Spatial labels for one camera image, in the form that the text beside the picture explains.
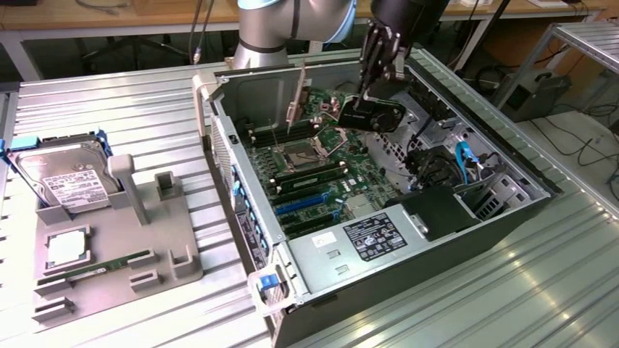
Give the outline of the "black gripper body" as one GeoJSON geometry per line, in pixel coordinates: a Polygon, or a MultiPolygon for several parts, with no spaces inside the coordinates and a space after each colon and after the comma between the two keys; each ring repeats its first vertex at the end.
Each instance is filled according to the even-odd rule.
{"type": "Polygon", "coordinates": [[[373,0],[371,13],[391,37],[399,35],[400,46],[411,47],[435,27],[447,5],[447,0],[373,0]]]}

